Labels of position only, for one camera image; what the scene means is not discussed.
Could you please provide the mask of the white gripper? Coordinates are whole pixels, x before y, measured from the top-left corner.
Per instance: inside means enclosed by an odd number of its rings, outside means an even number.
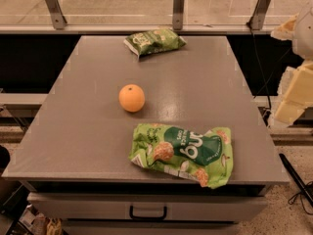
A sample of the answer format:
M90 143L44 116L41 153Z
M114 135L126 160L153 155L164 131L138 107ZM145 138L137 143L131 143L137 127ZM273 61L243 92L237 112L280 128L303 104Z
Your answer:
M313 58L313 2L308 2L299 15L291 16L275 27L271 36L292 40L293 52L302 59ZM313 106L313 62L304 61L296 69L287 67L278 88L279 104L274 120L292 125L307 108Z

